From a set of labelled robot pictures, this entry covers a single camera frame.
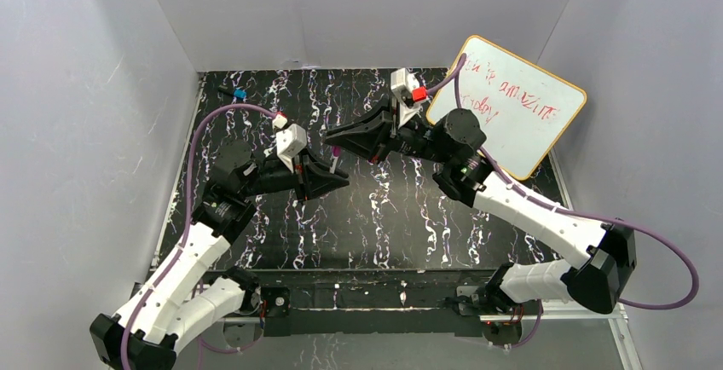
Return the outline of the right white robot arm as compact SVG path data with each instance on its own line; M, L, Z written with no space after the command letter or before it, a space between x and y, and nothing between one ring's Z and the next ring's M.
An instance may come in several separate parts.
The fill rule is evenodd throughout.
M574 301L609 314L636 264L634 233L571 212L497 171L479 148L486 140L476 115L455 108L434 125L399 111L384 98L354 122L329 130L323 141L373 164L397 152L438 163L432 176L449 199L498 217L542 241L560 258L549 263L505 263L484 287L481 301L507 312L531 300Z

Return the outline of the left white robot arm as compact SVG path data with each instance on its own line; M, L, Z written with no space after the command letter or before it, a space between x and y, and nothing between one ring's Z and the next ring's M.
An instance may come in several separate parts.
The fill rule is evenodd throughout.
M90 334L112 369L171 369L186 345L222 317L247 306L259 287L241 268L225 271L192 297L205 272L235 243L257 212L253 197L291 191L299 201L349 185L345 171L302 147L291 157L258 159L243 141L226 143L210 168L186 238L113 315L99 314Z

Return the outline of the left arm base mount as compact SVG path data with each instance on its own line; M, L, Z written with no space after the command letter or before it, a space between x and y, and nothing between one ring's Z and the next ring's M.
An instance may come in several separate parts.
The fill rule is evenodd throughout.
M259 287L239 310L223 319L223 340L232 350L244 351L265 336L271 319L289 315L291 292L286 287Z

